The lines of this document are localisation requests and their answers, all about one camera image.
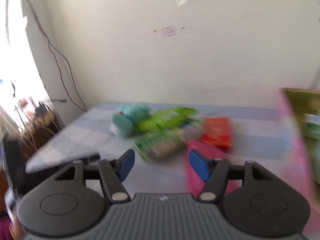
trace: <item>red box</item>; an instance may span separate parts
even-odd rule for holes
[[[232,147],[231,120],[226,117],[205,117],[204,134],[201,141],[214,145],[224,152],[229,152]]]

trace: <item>pink fabric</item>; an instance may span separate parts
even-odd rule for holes
[[[9,217],[0,217],[0,240],[12,240],[9,225]]]
[[[187,179],[187,188],[190,193],[193,194],[194,197],[197,197],[200,193],[201,189],[204,186],[204,182],[199,179],[196,172],[191,168],[189,165],[189,151],[191,149],[196,149],[199,152],[201,152],[204,156],[206,156],[208,159],[214,159],[214,158],[223,158],[228,159],[228,155],[221,150],[219,150],[215,146],[208,146],[202,142],[192,140],[187,143],[187,152],[185,154],[185,169],[186,169],[186,179]],[[227,188],[225,191],[225,195],[236,189],[236,184],[234,181],[230,180],[228,181]]]
[[[280,90],[278,97],[278,112],[284,129],[283,136],[286,138],[287,143],[289,143],[285,149],[287,154],[283,166],[283,179],[291,187],[300,192],[310,204],[311,214],[303,232],[320,232],[320,208],[316,203],[315,185],[308,151],[298,129],[289,100],[283,90]]]

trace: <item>teal stuffed toy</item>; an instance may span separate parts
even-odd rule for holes
[[[117,107],[118,113],[110,117],[110,131],[118,137],[133,134],[136,124],[150,117],[150,107],[141,104],[126,104]]]

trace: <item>white wall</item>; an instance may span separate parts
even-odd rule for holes
[[[278,88],[307,88],[320,65],[320,0],[45,1],[89,106],[271,107]],[[163,37],[167,26],[177,34]]]
[[[50,21],[47,15],[46,0],[30,0],[34,10],[37,13],[39,22],[41,23],[42,28],[49,36],[51,42],[56,44],[54,35],[52,35],[52,28]],[[54,108],[57,110],[61,120],[65,125],[79,117],[83,113],[82,110],[77,108],[69,99],[65,89],[63,88],[60,72],[57,67],[56,61],[49,51],[48,41],[41,33],[34,16],[31,13],[28,3],[26,0],[21,0],[22,10],[24,16],[28,17],[28,23],[26,27],[26,33],[28,37],[28,42],[31,48],[31,52],[36,63],[41,80],[45,86],[45,89],[51,99],[66,99],[67,103],[54,102]],[[74,90],[73,84],[71,82],[70,76],[68,75],[68,70],[66,68],[66,63],[63,58],[55,53],[58,63],[61,66],[62,76],[64,83],[67,87],[69,94],[72,99],[79,105],[81,102],[77,97],[77,94]]]

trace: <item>blue gripper pad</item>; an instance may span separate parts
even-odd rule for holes
[[[189,164],[204,182],[206,182],[211,175],[206,161],[207,160],[202,159],[193,149],[189,151]]]
[[[117,172],[118,178],[121,182],[125,181],[128,174],[130,173],[132,167],[134,166],[135,155],[134,150],[128,150],[124,155],[118,160],[120,162],[120,168]]]

